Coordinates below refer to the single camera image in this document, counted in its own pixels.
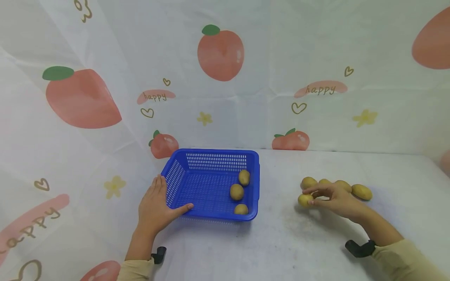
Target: small potato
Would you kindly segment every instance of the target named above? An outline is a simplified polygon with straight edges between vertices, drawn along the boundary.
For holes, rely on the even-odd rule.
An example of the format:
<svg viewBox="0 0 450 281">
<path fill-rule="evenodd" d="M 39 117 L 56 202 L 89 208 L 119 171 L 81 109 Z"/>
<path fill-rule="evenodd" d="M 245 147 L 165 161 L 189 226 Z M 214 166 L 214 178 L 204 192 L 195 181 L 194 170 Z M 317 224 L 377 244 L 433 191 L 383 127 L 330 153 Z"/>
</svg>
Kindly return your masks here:
<svg viewBox="0 0 450 281">
<path fill-rule="evenodd" d="M 302 189 L 308 189 L 310 187 L 313 187 L 317 184 L 317 181 L 312 177 L 306 177 L 301 181 L 300 187 Z"/>
<path fill-rule="evenodd" d="M 242 170 L 239 172 L 239 182 L 242 186 L 247 186 L 250 183 L 250 173 L 247 170 Z"/>
<path fill-rule="evenodd" d="M 336 184 L 339 187 L 342 187 L 343 189 L 345 189 L 345 191 L 347 191 L 348 193 L 351 193 L 351 185 L 348 184 L 346 181 L 343 180 L 337 180 L 334 182 L 334 184 Z"/>
<path fill-rule="evenodd" d="M 248 208 L 245 204 L 239 204 L 234 208 L 235 214 L 248 214 Z"/>
<path fill-rule="evenodd" d="M 244 188 L 240 184 L 233 184 L 229 189 L 229 195 L 233 200 L 239 201 L 244 197 Z"/>
<path fill-rule="evenodd" d="M 372 192 L 370 189 L 365 187 L 362 184 L 354 184 L 351 186 L 351 192 L 361 198 L 362 200 L 370 200 L 372 199 Z"/>
<path fill-rule="evenodd" d="M 327 180 L 326 178 L 323 178 L 323 179 L 321 179 L 321 180 L 319 181 L 319 183 L 322 183 L 322 184 L 330 184 L 331 182 L 330 182 L 329 180 Z"/>
<path fill-rule="evenodd" d="M 308 204 L 308 201 L 314 200 L 314 197 L 311 194 L 301 194 L 297 201 L 303 208 L 309 208 L 311 205 Z"/>
</svg>

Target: blue basket bottom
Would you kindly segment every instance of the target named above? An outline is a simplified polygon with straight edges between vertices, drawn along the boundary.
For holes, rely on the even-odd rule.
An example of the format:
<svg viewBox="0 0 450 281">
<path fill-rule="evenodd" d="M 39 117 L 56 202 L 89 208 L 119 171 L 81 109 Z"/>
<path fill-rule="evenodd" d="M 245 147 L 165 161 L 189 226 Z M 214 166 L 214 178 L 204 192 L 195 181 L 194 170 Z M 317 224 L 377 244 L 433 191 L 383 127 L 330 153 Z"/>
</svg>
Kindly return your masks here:
<svg viewBox="0 0 450 281">
<path fill-rule="evenodd" d="M 195 213 L 207 216 L 233 214 L 236 205 L 242 203 L 250 209 L 250 186 L 244 188 L 242 200 L 234 201 L 230 197 L 230 187 L 238 183 L 238 174 L 239 172 L 189 171 L 172 207 L 178 208 L 193 203 Z"/>
</svg>

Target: potato pile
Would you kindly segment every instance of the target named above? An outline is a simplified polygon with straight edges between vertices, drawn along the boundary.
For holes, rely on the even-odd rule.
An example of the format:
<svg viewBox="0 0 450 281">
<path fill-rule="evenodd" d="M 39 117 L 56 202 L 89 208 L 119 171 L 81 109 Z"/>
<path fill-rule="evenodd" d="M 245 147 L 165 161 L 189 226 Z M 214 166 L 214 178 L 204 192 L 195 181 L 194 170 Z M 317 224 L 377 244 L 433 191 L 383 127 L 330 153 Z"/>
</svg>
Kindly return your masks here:
<svg viewBox="0 0 450 281">
<path fill-rule="evenodd" d="M 244 198 L 244 188 L 250 183 L 250 173 L 247 170 L 239 172 L 239 183 L 233 184 L 229 189 L 229 195 L 235 201 L 239 201 Z M 248 207 L 245 204 L 239 204 L 234 208 L 235 214 L 248 214 Z"/>
<path fill-rule="evenodd" d="M 319 183 L 331 183 L 331 182 L 326 178 L 323 178 L 319 181 Z M 304 190 L 313 187 L 316 184 L 317 181 L 314 178 L 306 177 L 301 181 L 300 187 Z M 339 187 L 342 187 L 348 193 L 351 193 L 362 200 L 369 201 L 373 197 L 372 191 L 362 184 L 354 184 L 351 186 L 350 184 L 348 184 L 346 181 L 343 180 L 337 180 L 334 182 L 334 184 L 336 184 Z M 314 198 L 311 194 L 301 194 L 298 197 L 298 204 L 300 204 L 304 208 L 308 208 L 310 207 L 310 205 L 308 205 L 308 201 L 313 199 Z"/>
</svg>

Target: blue plastic basket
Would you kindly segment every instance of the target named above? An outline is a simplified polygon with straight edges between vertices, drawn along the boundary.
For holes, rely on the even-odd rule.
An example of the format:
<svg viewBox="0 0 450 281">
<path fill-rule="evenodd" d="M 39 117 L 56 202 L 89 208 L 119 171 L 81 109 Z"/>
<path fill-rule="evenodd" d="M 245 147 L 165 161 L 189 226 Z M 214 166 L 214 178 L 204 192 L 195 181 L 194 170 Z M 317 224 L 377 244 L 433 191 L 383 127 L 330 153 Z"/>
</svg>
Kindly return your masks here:
<svg viewBox="0 0 450 281">
<path fill-rule="evenodd" d="M 239 183 L 239 172 L 250 172 L 244 198 L 234 201 L 230 187 Z M 185 216 L 218 220 L 250 221 L 258 213 L 259 155 L 251 150 L 179 149 L 161 173 L 167 180 L 167 206 L 193 203 Z M 234 214 L 237 204 L 248 207 L 247 215 Z"/>
</svg>

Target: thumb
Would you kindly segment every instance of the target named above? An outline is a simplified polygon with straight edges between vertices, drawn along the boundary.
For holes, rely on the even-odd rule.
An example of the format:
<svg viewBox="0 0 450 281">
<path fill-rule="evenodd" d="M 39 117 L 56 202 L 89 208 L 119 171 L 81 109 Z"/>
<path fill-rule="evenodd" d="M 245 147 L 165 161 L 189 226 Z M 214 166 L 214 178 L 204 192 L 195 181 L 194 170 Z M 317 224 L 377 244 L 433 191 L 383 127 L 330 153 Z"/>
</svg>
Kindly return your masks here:
<svg viewBox="0 0 450 281">
<path fill-rule="evenodd" d="M 309 205 L 313 205 L 313 206 L 318 206 L 318 207 L 324 207 L 329 209 L 330 208 L 330 204 L 331 201 L 330 200 L 321 200 L 321 199 L 314 199 L 314 200 L 310 200 L 308 201 Z"/>
<path fill-rule="evenodd" d="M 185 214 L 187 211 L 192 210 L 194 207 L 194 204 L 189 203 L 184 206 L 181 206 L 179 208 L 176 208 L 173 210 L 173 219 L 176 219 L 177 217 L 180 217 L 182 214 Z"/>
</svg>

